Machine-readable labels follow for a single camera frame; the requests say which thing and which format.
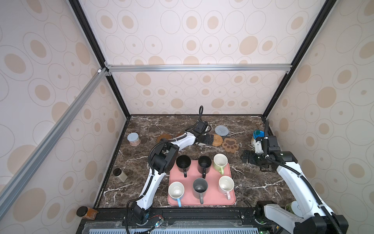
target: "pink jar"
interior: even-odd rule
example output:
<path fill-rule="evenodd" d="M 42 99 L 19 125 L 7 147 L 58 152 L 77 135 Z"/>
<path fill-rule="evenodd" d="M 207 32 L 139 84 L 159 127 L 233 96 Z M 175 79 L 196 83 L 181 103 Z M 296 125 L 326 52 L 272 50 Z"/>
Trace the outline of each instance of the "pink jar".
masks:
<path fill-rule="evenodd" d="M 139 135 L 137 133 L 130 133 L 127 136 L 127 140 L 129 141 L 130 145 L 132 145 L 132 146 L 137 146 L 138 144 L 140 144 L 140 138 L 139 138 Z"/>

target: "gray mug handle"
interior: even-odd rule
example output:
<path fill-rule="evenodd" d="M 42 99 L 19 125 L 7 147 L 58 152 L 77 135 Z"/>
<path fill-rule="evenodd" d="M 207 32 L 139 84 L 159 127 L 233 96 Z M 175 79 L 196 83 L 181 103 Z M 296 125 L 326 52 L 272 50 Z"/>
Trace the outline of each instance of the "gray mug handle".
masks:
<path fill-rule="evenodd" d="M 200 193 L 200 204 L 204 204 L 203 194 Z"/>

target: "green mug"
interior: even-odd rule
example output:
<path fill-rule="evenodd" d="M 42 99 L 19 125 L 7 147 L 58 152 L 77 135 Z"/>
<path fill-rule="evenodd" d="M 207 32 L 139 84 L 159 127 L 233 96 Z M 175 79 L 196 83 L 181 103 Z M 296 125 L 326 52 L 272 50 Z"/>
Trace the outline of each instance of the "green mug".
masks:
<path fill-rule="evenodd" d="M 227 165 L 227 157 L 224 154 L 216 154 L 213 158 L 213 168 L 221 173 L 224 174 L 224 168 Z"/>

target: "spice jar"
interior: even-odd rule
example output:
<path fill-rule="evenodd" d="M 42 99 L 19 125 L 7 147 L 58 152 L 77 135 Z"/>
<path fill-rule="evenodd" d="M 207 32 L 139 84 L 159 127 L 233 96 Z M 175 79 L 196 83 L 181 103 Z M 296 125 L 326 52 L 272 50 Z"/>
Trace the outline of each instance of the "spice jar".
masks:
<path fill-rule="evenodd" d="M 113 170 L 113 175 L 120 179 L 122 182 L 125 182 L 127 175 L 119 168 Z"/>
<path fill-rule="evenodd" d="M 138 144 L 140 144 L 140 138 L 137 133 L 130 133 L 127 136 L 127 140 L 130 142 L 130 145 L 132 146 L 137 146 Z"/>
<path fill-rule="evenodd" d="M 94 220 L 96 218 L 96 214 L 98 213 L 97 210 L 92 208 L 88 208 L 86 206 L 81 206 L 77 210 L 77 215 L 84 219 Z"/>

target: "white mug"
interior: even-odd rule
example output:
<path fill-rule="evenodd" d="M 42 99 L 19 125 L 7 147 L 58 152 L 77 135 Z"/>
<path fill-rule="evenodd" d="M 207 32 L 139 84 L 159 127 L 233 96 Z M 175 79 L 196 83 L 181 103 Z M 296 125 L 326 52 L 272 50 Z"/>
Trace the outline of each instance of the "white mug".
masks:
<path fill-rule="evenodd" d="M 226 167 L 227 162 L 227 157 L 224 154 L 216 154 L 213 158 L 213 168 L 223 175 L 223 169 Z"/>
<path fill-rule="evenodd" d="M 230 200 L 230 192 L 234 189 L 234 181 L 230 176 L 222 176 L 218 181 L 218 190 Z"/>
<path fill-rule="evenodd" d="M 181 204 L 181 199 L 183 197 L 183 194 L 184 194 L 184 186 L 181 182 L 173 182 L 170 184 L 169 186 L 169 195 L 170 197 L 177 201 L 178 202 L 178 206 L 179 207 L 182 207 L 182 204 Z"/>

